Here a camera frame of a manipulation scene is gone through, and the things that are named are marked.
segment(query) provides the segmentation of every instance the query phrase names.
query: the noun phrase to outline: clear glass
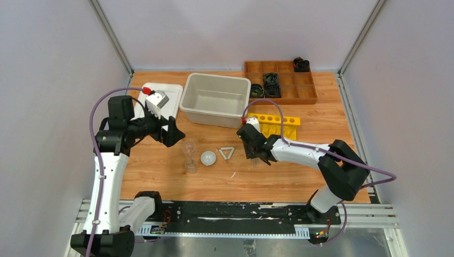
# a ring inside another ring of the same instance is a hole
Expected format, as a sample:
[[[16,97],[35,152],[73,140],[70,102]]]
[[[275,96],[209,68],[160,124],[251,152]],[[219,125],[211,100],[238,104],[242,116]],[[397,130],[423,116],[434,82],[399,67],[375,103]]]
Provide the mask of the clear glass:
[[[186,158],[193,157],[195,154],[195,142],[194,141],[184,141],[181,145],[181,150],[185,154]]]
[[[197,172],[197,163],[192,158],[186,158],[185,167],[186,167],[187,173],[194,174]]]

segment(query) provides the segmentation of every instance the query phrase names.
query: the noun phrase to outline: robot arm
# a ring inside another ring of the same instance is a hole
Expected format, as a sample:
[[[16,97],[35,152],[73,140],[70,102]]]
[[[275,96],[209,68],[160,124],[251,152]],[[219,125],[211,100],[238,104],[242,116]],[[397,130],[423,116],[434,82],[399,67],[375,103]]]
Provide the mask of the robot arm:
[[[293,162],[321,171],[327,184],[311,196],[305,213],[313,222],[316,222],[322,217],[322,214],[337,203],[353,200],[369,175],[369,171],[366,169],[348,163],[339,165],[340,160],[319,151],[319,149],[333,151],[351,160],[364,163],[341,140],[322,145],[303,143],[304,145],[314,146],[315,150],[292,146],[284,142],[280,135],[271,135],[266,138],[260,133],[259,122],[255,117],[247,119],[246,124],[238,130],[237,135],[243,141],[247,158],[258,157],[268,165],[271,165],[270,161]]]
[[[149,135],[171,147],[185,137],[177,129],[174,117],[170,116],[167,120],[161,116],[161,108],[169,100],[166,94],[162,91],[147,91],[148,96],[141,102],[144,110],[137,117],[134,116],[131,96],[115,96],[108,101],[109,117],[102,121],[96,134],[104,167],[100,167],[98,157],[95,157],[95,179],[88,216],[83,232],[72,235],[70,242],[71,247],[82,255],[86,253],[93,224],[97,224],[92,256],[130,256],[137,230],[146,218],[160,214],[162,201],[157,192],[139,192],[133,205],[121,218],[118,213],[123,174],[136,139],[141,140]],[[102,168],[104,178],[100,177]],[[100,190],[101,179],[104,182]],[[99,192],[102,192],[101,201],[97,200]],[[94,220],[97,206],[99,217]]]

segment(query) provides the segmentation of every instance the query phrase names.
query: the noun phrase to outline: gray floor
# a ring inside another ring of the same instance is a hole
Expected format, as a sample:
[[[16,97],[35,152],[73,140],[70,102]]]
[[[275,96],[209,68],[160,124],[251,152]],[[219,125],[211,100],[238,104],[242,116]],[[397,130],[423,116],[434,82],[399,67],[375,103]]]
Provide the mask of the gray floor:
[[[333,237],[338,229],[331,229]],[[391,257],[382,229],[347,229],[335,242],[317,248],[306,240],[236,238],[163,238],[135,244],[133,257],[281,257],[368,256]]]

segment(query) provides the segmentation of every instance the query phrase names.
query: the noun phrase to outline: wooden sorting box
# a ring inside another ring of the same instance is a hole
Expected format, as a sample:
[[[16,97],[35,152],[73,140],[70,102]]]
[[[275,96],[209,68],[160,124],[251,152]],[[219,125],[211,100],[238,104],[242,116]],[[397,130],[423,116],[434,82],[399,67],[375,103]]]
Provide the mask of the wooden sorting box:
[[[281,86],[281,98],[272,98],[277,104],[315,104],[315,92],[312,72],[295,72],[292,61],[247,61],[244,64],[246,78],[252,84],[263,86],[263,74],[277,73]],[[250,98],[249,103],[257,98]],[[266,101],[257,104],[271,104]]]

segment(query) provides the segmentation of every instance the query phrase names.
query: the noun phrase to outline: white backdrop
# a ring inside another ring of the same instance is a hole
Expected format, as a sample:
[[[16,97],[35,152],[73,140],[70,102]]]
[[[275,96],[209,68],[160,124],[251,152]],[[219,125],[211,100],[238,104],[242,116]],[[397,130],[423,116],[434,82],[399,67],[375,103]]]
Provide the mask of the white backdrop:
[[[129,76],[88,1],[0,6],[0,255],[62,256],[93,186],[90,111]]]
[[[376,0],[100,0],[134,69],[241,69],[301,56],[339,69]]]
[[[345,75],[409,255],[452,256],[454,2],[388,1]]]

